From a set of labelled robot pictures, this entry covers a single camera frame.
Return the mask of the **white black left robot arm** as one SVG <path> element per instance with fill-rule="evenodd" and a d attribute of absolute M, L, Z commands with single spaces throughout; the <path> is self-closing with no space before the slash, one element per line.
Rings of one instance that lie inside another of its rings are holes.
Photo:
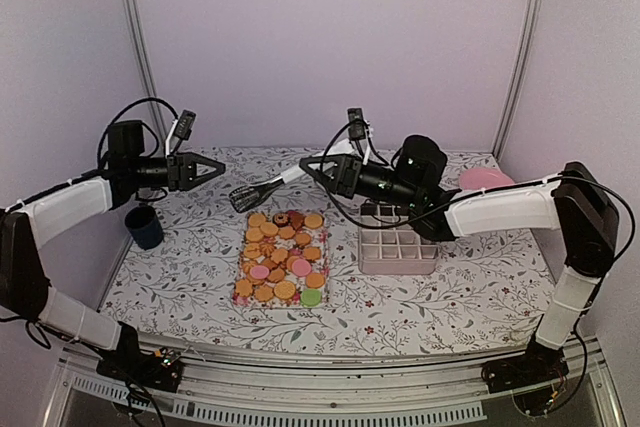
<path fill-rule="evenodd" d="M 82 224 L 137 200 L 126 217 L 134 241 L 154 248 L 162 240 L 153 202 L 143 189 L 162 194 L 191 191 L 224 174 L 223 163 L 180 146 L 192 133 L 194 112 L 176 109 L 167 101 L 173 121 L 164 138 L 145 147 L 144 121 L 127 118 L 139 99 L 124 107 L 107 124 L 97 146 L 94 169 L 47 190 L 18 200 L 1 212 L 1 305 L 12 319 L 22 320 L 64 341 L 80 344 L 99 357 L 99 374 L 139 389 L 176 392 L 184 365 L 167 348 L 154 353 L 140 346 L 138 330 L 110 318 L 56 287 L 46 274 L 42 253 L 66 241 L 67 260 L 85 260 L 80 246 Z"/>

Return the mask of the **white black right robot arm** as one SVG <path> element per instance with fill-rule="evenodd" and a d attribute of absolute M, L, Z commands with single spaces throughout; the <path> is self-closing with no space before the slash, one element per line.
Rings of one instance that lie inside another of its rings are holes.
<path fill-rule="evenodd" d="M 488 390 L 497 393 L 567 375 L 564 344 L 626 251 L 617 241 L 618 209 L 627 202 L 580 162 L 538 180 L 463 191 L 441 188 L 447 157 L 425 136 L 407 137 L 394 159 L 387 168 L 352 154 L 324 151 L 302 158 L 299 166 L 330 199 L 362 196 L 405 209 L 406 225 L 433 242 L 493 231 L 560 231 L 565 267 L 526 350 L 486 362 L 481 376 Z"/>

